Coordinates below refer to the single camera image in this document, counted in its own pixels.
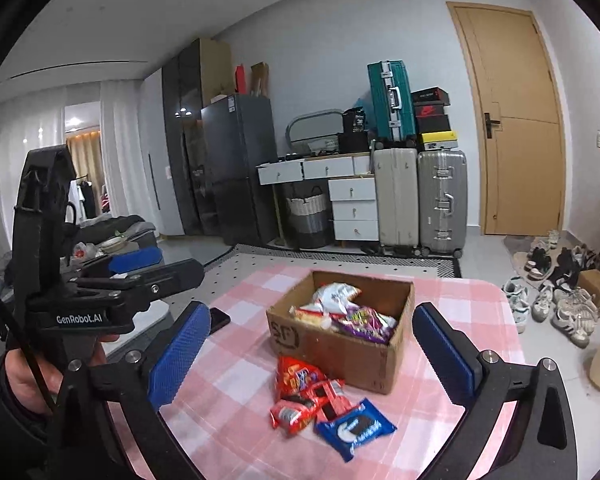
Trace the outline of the person's left hand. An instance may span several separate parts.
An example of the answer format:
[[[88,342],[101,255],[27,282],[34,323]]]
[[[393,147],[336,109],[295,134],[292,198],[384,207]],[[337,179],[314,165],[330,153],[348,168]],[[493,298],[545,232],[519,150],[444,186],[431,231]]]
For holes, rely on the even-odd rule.
[[[106,364],[107,358],[102,344],[115,342],[119,338],[119,335],[111,334],[100,336],[88,364],[91,366]],[[53,401],[53,394],[59,393],[64,376],[56,366],[42,356],[35,356],[35,362],[38,363],[43,384],[52,395]],[[20,418],[29,419],[30,424],[33,424],[31,420],[46,420],[52,416],[53,410],[46,404],[22,350],[6,352],[2,372],[4,380],[3,385],[0,386],[0,414],[4,419],[18,418],[16,415],[19,414]]]

